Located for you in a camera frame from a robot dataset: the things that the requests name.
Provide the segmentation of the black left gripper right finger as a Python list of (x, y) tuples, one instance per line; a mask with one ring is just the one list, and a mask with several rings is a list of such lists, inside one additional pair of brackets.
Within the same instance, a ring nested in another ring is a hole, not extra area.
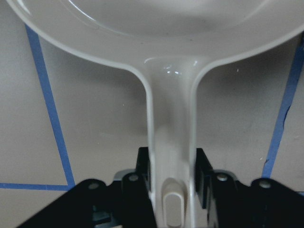
[(233, 173), (213, 169), (201, 148), (196, 151), (195, 190), (210, 228), (304, 226), (302, 195), (270, 178), (246, 186)]

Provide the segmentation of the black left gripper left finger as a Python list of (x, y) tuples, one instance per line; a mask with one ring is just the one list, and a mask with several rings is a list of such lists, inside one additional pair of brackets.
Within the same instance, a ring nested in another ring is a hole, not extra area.
[(19, 225), (21, 228), (155, 228), (147, 147), (136, 167), (110, 185), (86, 179)]

